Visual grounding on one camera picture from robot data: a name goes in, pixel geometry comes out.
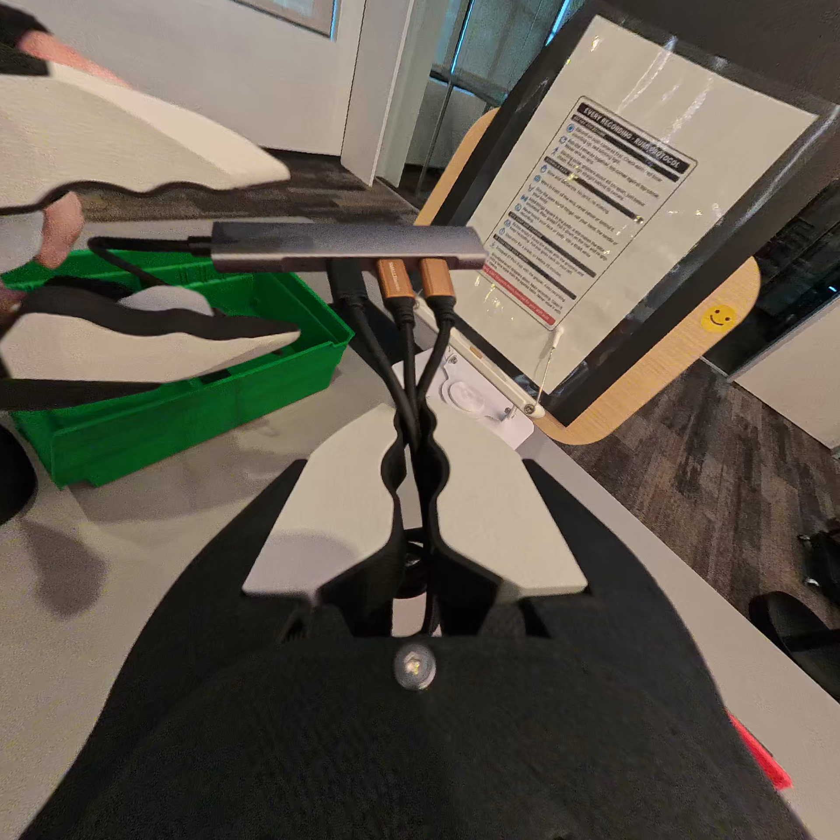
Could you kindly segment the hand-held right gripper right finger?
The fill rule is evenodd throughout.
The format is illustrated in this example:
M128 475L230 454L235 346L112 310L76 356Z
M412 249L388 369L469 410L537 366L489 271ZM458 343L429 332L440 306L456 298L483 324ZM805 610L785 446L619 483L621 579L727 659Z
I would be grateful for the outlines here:
M587 580L519 454L449 406L425 408L422 499L446 602L582 593Z

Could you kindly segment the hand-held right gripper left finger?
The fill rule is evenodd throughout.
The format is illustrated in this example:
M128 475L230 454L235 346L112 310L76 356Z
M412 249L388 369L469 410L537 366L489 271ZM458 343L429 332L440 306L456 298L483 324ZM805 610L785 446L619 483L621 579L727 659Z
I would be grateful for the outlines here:
M405 479L406 444L392 406L343 426L294 480L243 593L352 606L393 593L403 571L397 491Z

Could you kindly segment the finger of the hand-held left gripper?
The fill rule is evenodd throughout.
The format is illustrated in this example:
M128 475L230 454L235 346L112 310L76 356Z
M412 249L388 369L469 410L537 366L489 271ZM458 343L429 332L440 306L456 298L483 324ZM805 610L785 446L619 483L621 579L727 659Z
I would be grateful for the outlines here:
M2 61L1 175L4 216L80 186L228 192L291 178L276 157L199 113L43 60Z
M227 315L185 287L113 299L48 283L19 303L1 355L17 380L181 382L283 350L300 336L296 323Z

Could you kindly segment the dark grey usb hub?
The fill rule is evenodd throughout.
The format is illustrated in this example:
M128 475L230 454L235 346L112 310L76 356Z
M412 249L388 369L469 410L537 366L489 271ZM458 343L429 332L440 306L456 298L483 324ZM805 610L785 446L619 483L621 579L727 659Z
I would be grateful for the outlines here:
M319 271L333 259L353 259L363 270L381 259L409 269L442 259L450 269L478 270L487 260L472 228L447 226L216 222L208 248L214 267L228 274Z

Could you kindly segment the red divided bin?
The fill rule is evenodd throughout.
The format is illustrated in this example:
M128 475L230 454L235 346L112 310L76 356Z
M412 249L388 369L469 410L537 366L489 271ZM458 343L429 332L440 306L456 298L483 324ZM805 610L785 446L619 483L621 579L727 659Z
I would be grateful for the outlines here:
M793 782L790 775L776 761L772 753L764 747L760 740L755 738L751 731L739 719L729 711L727 711L727 714L743 744L750 751L753 759L761 768L766 778L772 783L774 789L777 791L792 789Z

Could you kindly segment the person's left hand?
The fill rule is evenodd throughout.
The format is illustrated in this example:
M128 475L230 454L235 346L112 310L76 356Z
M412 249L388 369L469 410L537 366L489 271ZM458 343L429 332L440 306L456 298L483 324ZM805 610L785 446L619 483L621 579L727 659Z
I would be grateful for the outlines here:
M17 47L35 58L71 67L112 84L129 88L124 80L78 53L48 33L29 30ZM57 268L69 255L84 227L81 202L75 193L63 196L44 211L42 242L35 260L50 269Z

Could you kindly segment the white board base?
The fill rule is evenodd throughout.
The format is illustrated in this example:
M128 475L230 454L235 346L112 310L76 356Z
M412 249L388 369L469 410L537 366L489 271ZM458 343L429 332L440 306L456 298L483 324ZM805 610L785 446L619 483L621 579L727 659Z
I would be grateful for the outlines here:
M437 366L427 399L470 417L513 449L534 431L531 419L452 348Z

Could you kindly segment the green plastic bin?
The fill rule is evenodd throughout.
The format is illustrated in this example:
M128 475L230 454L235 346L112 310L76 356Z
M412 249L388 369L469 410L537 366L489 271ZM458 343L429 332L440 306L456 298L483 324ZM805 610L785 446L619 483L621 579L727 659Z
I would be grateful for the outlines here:
M220 275L209 258L121 253L149 274L199 291L228 315L296 324L290 346L153 392L45 411L10 411L58 487L101 487L326 389L352 329L294 274Z

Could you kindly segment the printed protocol sheet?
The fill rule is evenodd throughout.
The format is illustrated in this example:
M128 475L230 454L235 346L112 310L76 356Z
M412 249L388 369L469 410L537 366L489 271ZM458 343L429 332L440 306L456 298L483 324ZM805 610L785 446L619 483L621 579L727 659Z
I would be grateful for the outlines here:
M492 108L469 128L420 209L415 225L428 226L432 223L498 110ZM758 262L751 256L597 397L570 426L562 425L547 411L543 411L541 416L529 416L528 420L549 438L565 445L589 445L607 437L697 362L724 334L746 319L758 298L760 280ZM722 309L723 314L730 317L721 327L712 322L713 310L717 309ZM449 346L479 371L488 386L493 385L510 401L512 393L508 392L512 385L487 379L483 370L490 365L487 354L482 355L475 343L456 335L459 333L454 331Z

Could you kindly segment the black office chair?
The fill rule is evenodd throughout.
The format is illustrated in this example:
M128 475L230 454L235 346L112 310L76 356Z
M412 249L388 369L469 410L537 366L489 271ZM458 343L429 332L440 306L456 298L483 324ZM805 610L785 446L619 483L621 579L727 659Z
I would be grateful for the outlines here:
M813 534L802 534L799 541L806 549L804 582L839 606L838 523ZM825 625L807 605L782 591L752 598L749 620L819 687L839 700L837 627Z

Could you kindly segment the clear framed instruction board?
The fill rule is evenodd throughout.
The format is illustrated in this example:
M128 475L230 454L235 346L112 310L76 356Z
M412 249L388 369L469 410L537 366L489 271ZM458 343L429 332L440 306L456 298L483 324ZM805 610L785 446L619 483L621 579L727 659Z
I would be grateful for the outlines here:
M583 2L434 225L474 228L449 346L562 426L838 167L838 2Z

